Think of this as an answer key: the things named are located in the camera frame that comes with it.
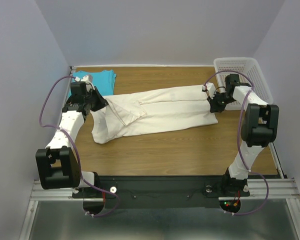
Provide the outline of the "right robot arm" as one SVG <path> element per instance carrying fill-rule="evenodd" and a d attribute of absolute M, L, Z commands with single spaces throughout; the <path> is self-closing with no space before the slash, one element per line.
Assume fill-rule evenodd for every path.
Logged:
<path fill-rule="evenodd" d="M 241 82 L 242 73 L 228 71 L 222 92 L 208 80 L 202 91 L 207 94 L 211 113 L 221 113 L 233 102 L 241 105 L 236 144 L 238 153 L 220 182 L 207 185 L 203 194 L 210 198 L 249 196 L 248 176 L 257 156 L 277 137 L 279 107 L 262 100 L 251 80 Z"/>

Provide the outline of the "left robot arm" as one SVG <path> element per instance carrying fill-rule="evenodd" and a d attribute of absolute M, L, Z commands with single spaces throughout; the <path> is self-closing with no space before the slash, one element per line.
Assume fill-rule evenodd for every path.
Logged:
<path fill-rule="evenodd" d="M 82 171 L 75 140 L 90 112 L 108 105 L 89 80 L 70 84 L 70 97 L 61 110 L 61 120 L 54 136 L 45 148 L 35 154 L 40 183 L 43 189 L 81 189 L 90 197 L 101 193 L 101 182 L 96 172 Z"/>

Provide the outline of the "white t-shirt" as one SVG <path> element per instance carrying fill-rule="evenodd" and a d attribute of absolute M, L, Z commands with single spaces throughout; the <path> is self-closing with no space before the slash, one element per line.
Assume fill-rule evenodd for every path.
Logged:
<path fill-rule="evenodd" d="M 185 130 L 218 123 L 200 85 L 105 96 L 92 113 L 92 137 L 105 144 L 121 137 Z"/>

